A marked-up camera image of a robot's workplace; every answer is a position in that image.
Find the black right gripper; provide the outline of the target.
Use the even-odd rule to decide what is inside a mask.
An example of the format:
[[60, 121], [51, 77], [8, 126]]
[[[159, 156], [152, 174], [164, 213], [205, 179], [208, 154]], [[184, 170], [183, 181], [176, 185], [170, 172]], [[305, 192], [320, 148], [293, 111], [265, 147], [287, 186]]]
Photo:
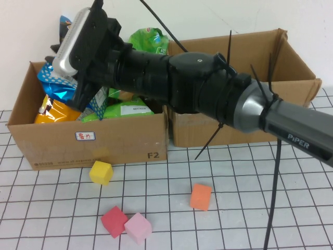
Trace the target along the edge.
[[[83, 111], [101, 88], [110, 85], [107, 82], [107, 57], [112, 49], [122, 44], [119, 38], [121, 26], [116, 19], [107, 16], [103, 3], [94, 1], [88, 9], [69, 54], [69, 63], [77, 71], [78, 82], [69, 106], [77, 111]], [[50, 48], [57, 53], [60, 44]], [[54, 59], [55, 56], [45, 57], [47, 63], [52, 63]]]

